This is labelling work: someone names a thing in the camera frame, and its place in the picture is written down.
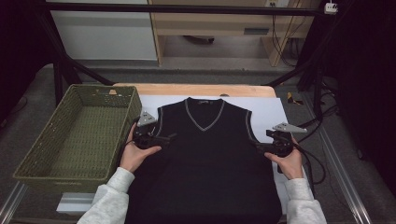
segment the v-neck collar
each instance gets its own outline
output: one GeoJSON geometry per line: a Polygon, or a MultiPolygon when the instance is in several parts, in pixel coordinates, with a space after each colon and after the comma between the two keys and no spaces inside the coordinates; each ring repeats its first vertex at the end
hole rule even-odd
{"type": "Polygon", "coordinates": [[[201,130],[202,132],[205,132],[207,130],[209,130],[211,127],[213,127],[213,125],[215,125],[215,123],[219,120],[221,113],[223,111],[224,105],[225,105],[225,101],[223,101],[222,99],[219,99],[221,101],[221,107],[219,110],[218,115],[216,116],[216,118],[212,121],[212,123],[210,123],[207,127],[202,127],[201,125],[198,124],[198,122],[194,119],[194,117],[192,116],[190,109],[189,109],[189,99],[193,100],[192,98],[187,98],[186,100],[184,100],[185,106],[186,106],[186,111],[187,114],[189,115],[190,119],[192,120],[192,122],[195,124],[195,126],[201,130]]]}

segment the white surface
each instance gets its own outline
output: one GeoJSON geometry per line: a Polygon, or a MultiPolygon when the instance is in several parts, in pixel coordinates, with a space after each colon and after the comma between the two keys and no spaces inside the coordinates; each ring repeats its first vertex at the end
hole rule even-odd
{"type": "MultiPolygon", "coordinates": [[[[159,95],[140,95],[140,100],[142,102],[142,111],[147,111],[154,118],[158,118],[157,108],[163,105],[169,105],[183,101],[189,96],[159,96],[159,95]]],[[[224,101],[243,107],[252,111],[251,125],[256,138],[261,142],[270,143],[273,141],[272,138],[265,135],[267,129],[272,129],[275,125],[288,122],[286,119],[285,111],[283,109],[282,103],[278,98],[263,98],[263,97],[211,97],[211,96],[190,96],[193,99],[223,99],[224,101]]],[[[282,212],[286,214],[286,206],[289,201],[289,196],[286,192],[285,181],[288,179],[277,172],[277,166],[273,163],[274,170],[274,180],[276,182],[276,189],[279,199],[282,204],[282,212]]],[[[81,206],[76,200],[64,200],[67,199],[67,195],[64,194],[57,211],[60,213],[67,213],[66,211],[73,210],[76,212],[77,208],[74,206],[81,206]]],[[[93,195],[90,197],[90,201],[84,198],[84,202],[91,204],[93,200],[93,195]]]]}
{"type": "Polygon", "coordinates": [[[64,193],[56,211],[70,216],[83,215],[91,208],[94,196],[94,193],[64,193]]]}
{"type": "MultiPolygon", "coordinates": [[[[146,0],[49,2],[147,4],[146,0]]],[[[81,60],[157,61],[148,13],[52,11],[66,52],[81,60]]]]}

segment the wooden board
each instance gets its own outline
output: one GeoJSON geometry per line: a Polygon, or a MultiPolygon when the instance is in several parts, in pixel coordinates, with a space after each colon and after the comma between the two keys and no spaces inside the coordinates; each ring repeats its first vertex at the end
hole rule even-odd
{"type": "Polygon", "coordinates": [[[194,84],[145,84],[117,83],[115,86],[136,86],[139,94],[146,95],[202,95],[245,97],[276,97],[272,87],[248,85],[194,85],[194,84]]]}

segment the white sleeve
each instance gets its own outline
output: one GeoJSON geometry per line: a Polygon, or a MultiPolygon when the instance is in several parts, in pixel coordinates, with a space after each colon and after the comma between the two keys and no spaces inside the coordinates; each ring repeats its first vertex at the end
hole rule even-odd
{"type": "Polygon", "coordinates": [[[290,197],[287,211],[288,224],[326,223],[320,203],[309,192],[306,179],[292,179],[287,181],[285,185],[290,197]]]}
{"type": "Polygon", "coordinates": [[[124,223],[129,203],[129,196],[126,192],[132,181],[134,181],[134,175],[131,172],[117,168],[107,184],[98,187],[92,207],[81,217],[78,224],[124,223]]]}

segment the white cabinet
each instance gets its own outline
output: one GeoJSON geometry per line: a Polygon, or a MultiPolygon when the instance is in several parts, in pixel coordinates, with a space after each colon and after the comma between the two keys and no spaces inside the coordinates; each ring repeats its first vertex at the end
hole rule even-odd
{"type": "MultiPolygon", "coordinates": [[[[147,4],[146,0],[49,2],[147,4]]],[[[152,60],[157,54],[149,13],[51,11],[66,52],[78,60],[152,60]]]]}

